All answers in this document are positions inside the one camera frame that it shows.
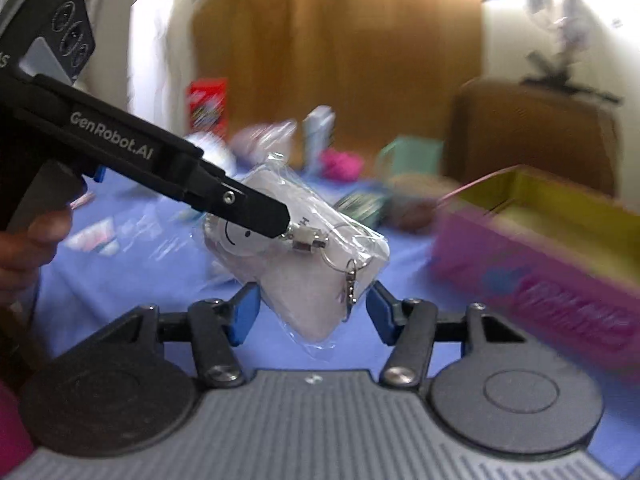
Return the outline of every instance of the metal clasp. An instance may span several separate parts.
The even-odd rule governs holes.
[[[353,306],[356,304],[357,298],[355,294],[356,278],[358,267],[355,260],[347,262],[347,271],[344,274],[344,301],[347,307],[347,314],[343,321],[349,320]]]
[[[322,229],[307,227],[296,223],[289,224],[287,232],[282,235],[285,240],[293,242],[293,249],[310,253],[314,249],[322,250],[329,242],[328,235]]]

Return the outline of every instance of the red box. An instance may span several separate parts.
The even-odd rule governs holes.
[[[190,133],[209,132],[224,139],[226,116],[226,78],[199,79],[188,89]]]

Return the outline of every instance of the smiley face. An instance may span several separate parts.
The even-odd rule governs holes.
[[[269,247],[272,240],[228,221],[218,222],[218,241],[228,253],[236,256],[253,256]]]

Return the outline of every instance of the teal container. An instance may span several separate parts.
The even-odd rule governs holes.
[[[403,173],[440,173],[442,141],[399,136],[376,159],[376,176],[383,182]]]

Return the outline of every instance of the plastic bag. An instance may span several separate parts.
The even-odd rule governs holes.
[[[286,162],[291,155],[291,140],[297,126],[294,120],[249,126],[233,136],[229,147],[250,166],[262,164],[270,153],[279,153]]]
[[[132,253],[141,270],[159,272],[170,267],[175,272],[189,269],[195,290],[204,290],[235,280],[217,260],[203,250],[204,214],[167,197],[116,216],[116,241],[120,251]],[[202,262],[193,269],[194,262]]]
[[[287,235],[270,239],[207,215],[207,247],[240,282],[260,284],[296,341],[307,349],[331,346],[334,329],[388,263],[385,238],[337,212],[282,159],[270,156],[243,183],[287,205]]]
[[[204,151],[204,160],[222,168],[228,176],[236,174],[236,158],[220,137],[209,132],[197,132],[185,139]]]

